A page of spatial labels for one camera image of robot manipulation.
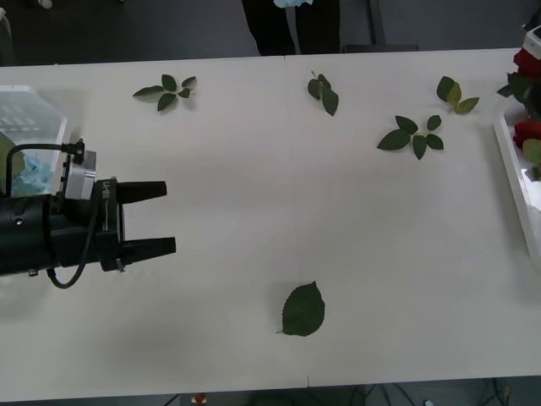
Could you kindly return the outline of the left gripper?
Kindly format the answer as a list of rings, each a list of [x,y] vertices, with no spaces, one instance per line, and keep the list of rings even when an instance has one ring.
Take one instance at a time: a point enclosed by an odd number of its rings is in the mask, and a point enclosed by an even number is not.
[[[174,237],[124,241],[123,209],[127,205],[167,195],[165,181],[122,182],[115,178],[97,181],[89,200],[57,197],[52,201],[50,241],[56,264],[77,266],[86,244],[88,263],[105,272],[123,271],[124,265],[174,254]]]

